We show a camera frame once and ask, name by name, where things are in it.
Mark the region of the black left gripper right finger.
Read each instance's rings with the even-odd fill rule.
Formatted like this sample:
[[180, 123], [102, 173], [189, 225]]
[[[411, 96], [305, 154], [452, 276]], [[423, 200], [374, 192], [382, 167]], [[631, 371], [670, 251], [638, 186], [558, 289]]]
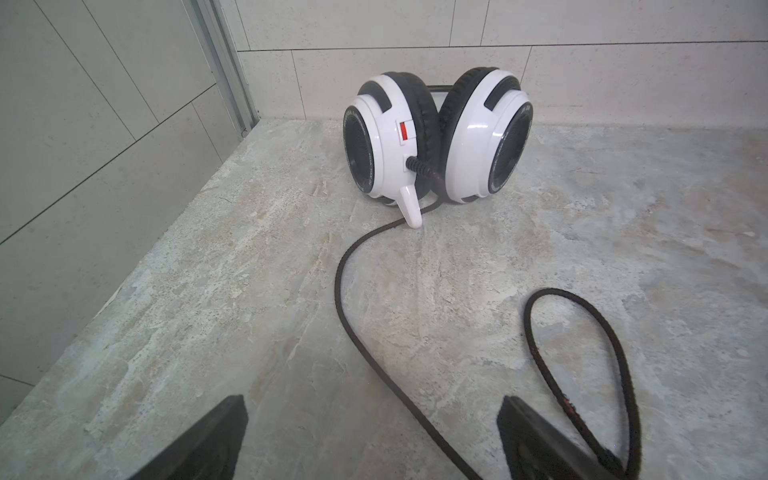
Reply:
[[519, 397], [504, 397], [497, 427], [513, 479], [616, 479]]

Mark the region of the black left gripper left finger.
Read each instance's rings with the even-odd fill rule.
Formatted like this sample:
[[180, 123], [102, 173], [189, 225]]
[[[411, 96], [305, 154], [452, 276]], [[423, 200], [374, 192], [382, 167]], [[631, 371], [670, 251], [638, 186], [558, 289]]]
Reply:
[[248, 420], [244, 396], [227, 396], [130, 479], [233, 479]]

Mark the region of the white black gaming headphones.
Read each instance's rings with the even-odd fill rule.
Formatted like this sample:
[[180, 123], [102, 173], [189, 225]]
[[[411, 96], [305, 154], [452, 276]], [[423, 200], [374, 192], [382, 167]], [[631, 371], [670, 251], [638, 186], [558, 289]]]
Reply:
[[498, 193], [522, 157], [533, 104], [509, 71], [474, 67], [453, 84], [427, 85], [408, 72], [366, 81], [342, 121], [358, 189], [422, 225], [420, 201], [467, 204]]

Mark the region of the aluminium left corner post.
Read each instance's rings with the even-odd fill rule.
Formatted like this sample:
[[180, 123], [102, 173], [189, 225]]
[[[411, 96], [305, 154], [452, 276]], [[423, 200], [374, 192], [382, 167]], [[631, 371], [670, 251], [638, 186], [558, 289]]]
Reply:
[[259, 115], [222, 4], [214, 0], [191, 0], [189, 6], [199, 42], [225, 106], [235, 128], [245, 138], [259, 122]]

